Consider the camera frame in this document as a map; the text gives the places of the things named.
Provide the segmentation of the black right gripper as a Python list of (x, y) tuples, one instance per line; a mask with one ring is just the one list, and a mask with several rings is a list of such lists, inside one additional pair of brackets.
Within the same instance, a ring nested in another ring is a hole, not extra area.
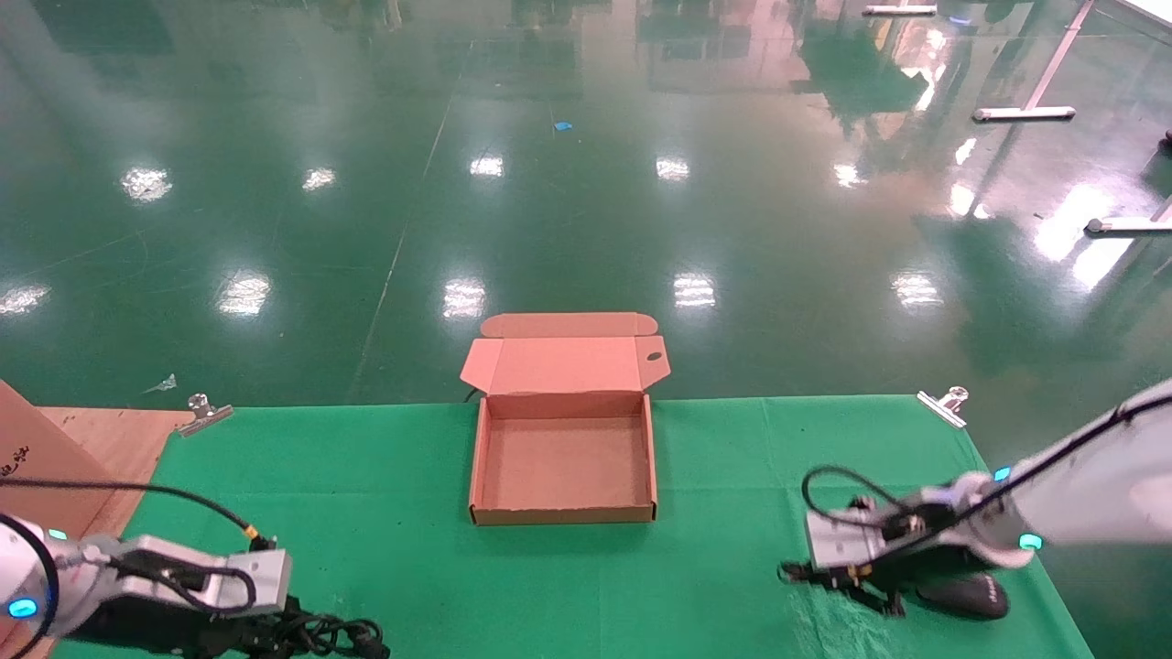
[[(778, 578), (824, 589), (844, 589), (844, 593), (864, 609), (888, 618), (904, 618), (900, 589), (922, 587), (938, 580), (956, 580), (984, 572), (984, 562), (965, 544), (926, 542), (917, 546), (892, 543), (870, 564), (863, 566), (817, 568), (812, 562), (783, 562)], [(880, 589), (871, 592), (864, 580)]]

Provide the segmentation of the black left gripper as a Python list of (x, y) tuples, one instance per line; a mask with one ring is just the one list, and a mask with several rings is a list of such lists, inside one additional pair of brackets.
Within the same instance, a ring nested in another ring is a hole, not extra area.
[(180, 658), (218, 658), (230, 651), (258, 658), (275, 651), (275, 638), (309, 638), (311, 621), (314, 614), (301, 609), (294, 596), (288, 596), (271, 624), (265, 616), (224, 618), (124, 597), (102, 603), (71, 631), (71, 639)]

